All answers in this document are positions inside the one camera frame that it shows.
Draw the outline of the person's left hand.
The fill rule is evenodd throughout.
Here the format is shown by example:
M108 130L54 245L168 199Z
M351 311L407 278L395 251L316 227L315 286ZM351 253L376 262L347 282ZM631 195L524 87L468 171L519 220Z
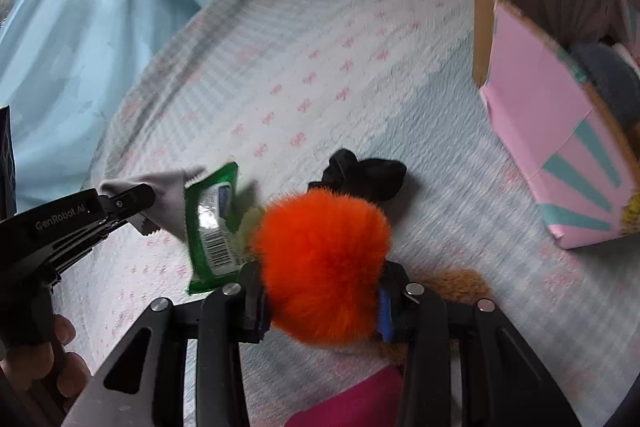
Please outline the person's left hand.
M54 317L55 338L62 346L76 337L76 329L69 319L56 314ZM63 352L64 364L56 377L56 387L66 399L75 399L89 384L91 373L83 358L75 352ZM34 381L49 375L54 365L51 343L38 347L16 348L6 352L1 368L16 391L26 391Z

